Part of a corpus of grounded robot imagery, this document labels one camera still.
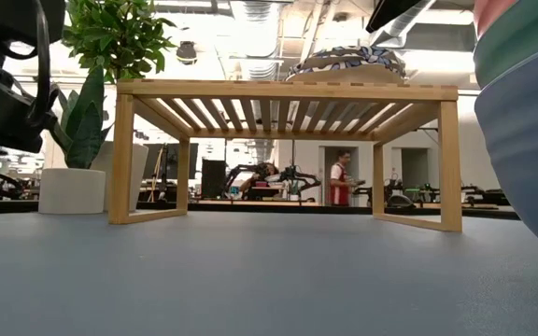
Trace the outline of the silver ceiling duct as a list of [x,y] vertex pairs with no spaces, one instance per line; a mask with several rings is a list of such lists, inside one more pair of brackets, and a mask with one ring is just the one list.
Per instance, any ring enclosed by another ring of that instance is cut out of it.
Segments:
[[406,43],[409,31],[417,24],[418,17],[435,2],[436,0],[419,0],[380,28],[372,44],[383,48],[401,49]]

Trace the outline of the blue ribbed bowl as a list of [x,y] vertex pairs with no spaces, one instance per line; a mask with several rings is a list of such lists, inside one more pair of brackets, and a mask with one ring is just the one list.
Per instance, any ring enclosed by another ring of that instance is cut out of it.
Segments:
[[506,198],[538,238],[538,52],[490,82],[474,111]]

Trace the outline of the slatted bamboo shelf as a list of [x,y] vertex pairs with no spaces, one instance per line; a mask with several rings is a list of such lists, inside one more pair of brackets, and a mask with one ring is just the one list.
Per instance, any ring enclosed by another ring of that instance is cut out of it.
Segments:
[[[186,215],[192,138],[366,141],[374,145],[375,218],[460,232],[458,98],[454,86],[122,79],[117,84],[108,220],[121,225]],[[177,205],[173,210],[130,212],[135,116],[179,142]],[[441,219],[435,222],[388,215],[383,147],[431,121],[438,124]]]

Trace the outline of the pink ribbed bowl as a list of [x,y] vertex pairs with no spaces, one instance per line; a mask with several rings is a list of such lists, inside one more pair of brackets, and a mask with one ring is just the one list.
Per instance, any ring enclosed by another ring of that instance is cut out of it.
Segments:
[[479,39],[517,0],[474,0],[474,28]]

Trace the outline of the short white round pot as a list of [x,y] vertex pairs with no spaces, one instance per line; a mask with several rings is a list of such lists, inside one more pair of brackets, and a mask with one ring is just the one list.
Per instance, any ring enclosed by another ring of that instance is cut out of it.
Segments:
[[38,212],[88,215],[104,211],[106,173],[90,169],[48,168],[40,180]]

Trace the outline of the green ribbed bowl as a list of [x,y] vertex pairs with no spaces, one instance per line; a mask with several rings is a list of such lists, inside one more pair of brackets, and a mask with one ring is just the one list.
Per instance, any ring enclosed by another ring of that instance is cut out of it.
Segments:
[[538,0],[517,0],[478,39],[474,74],[480,88],[538,52]]

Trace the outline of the person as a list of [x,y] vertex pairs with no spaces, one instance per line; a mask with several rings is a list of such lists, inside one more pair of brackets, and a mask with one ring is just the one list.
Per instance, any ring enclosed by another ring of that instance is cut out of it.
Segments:
[[240,185],[242,197],[247,198],[251,188],[259,181],[264,181],[267,176],[278,175],[279,170],[270,162],[263,162],[256,166],[253,175]]
[[337,153],[337,161],[332,165],[330,172],[330,205],[348,207],[350,194],[357,183],[349,177],[347,164],[350,162],[349,150],[340,150]]

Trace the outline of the black monitor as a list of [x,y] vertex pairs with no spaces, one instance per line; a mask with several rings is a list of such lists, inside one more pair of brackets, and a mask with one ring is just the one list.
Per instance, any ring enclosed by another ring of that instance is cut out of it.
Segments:
[[226,162],[203,159],[201,196],[217,199],[221,196],[226,178]]

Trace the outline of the leafy green plant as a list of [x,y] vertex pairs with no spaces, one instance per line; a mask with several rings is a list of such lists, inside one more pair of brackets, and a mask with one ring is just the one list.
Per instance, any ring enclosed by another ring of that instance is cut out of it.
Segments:
[[155,14],[154,0],[66,0],[62,44],[82,68],[103,69],[105,81],[143,78],[165,69],[176,45],[164,30],[176,25]]

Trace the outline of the wooden background table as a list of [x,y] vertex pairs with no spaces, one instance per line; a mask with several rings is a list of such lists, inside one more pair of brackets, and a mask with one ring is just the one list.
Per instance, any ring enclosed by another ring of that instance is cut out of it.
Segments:
[[191,204],[203,205],[235,205],[235,206],[302,206],[302,207],[320,207],[317,202],[299,202],[299,201],[244,201],[244,200],[201,200]]

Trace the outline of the tall white pot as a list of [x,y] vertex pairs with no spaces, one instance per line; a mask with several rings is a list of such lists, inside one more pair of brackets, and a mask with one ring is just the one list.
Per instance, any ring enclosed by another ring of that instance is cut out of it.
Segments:
[[[113,173],[113,149],[112,142],[105,141],[93,160],[91,168],[106,173],[106,195],[104,198],[104,211],[108,211],[109,202],[111,201],[111,183]],[[138,201],[140,186],[142,183],[149,149],[143,145],[133,144],[132,150],[132,169],[131,169],[131,186],[130,186],[130,212],[134,212]]]

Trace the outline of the dark round ceiling fixture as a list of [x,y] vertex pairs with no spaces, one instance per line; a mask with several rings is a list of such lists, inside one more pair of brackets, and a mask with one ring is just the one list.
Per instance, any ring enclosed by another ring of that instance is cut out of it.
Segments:
[[181,41],[176,51],[176,58],[184,65],[194,65],[198,61],[193,41]]

